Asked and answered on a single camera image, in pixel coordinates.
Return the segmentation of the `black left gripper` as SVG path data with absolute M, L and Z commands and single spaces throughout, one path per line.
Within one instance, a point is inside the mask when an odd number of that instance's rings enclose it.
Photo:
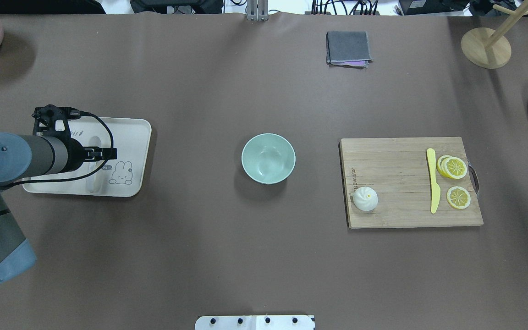
M 85 161 L 105 161 L 117 159 L 116 148 L 83 147 L 77 140 L 70 138 L 65 144 L 67 163 L 65 172 L 76 171 Z

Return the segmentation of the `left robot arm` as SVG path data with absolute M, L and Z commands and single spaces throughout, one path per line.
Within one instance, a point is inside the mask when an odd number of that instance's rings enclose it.
M 84 162 L 116 158 L 113 145 L 83 146 L 69 136 L 0 133 L 0 284 L 27 271 L 37 259 L 2 193 L 24 178 L 71 172 Z

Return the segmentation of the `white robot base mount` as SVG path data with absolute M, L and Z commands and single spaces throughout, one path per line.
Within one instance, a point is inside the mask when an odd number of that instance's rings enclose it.
M 316 322 L 310 315 L 226 315 L 202 316 L 195 330 L 314 330 Z

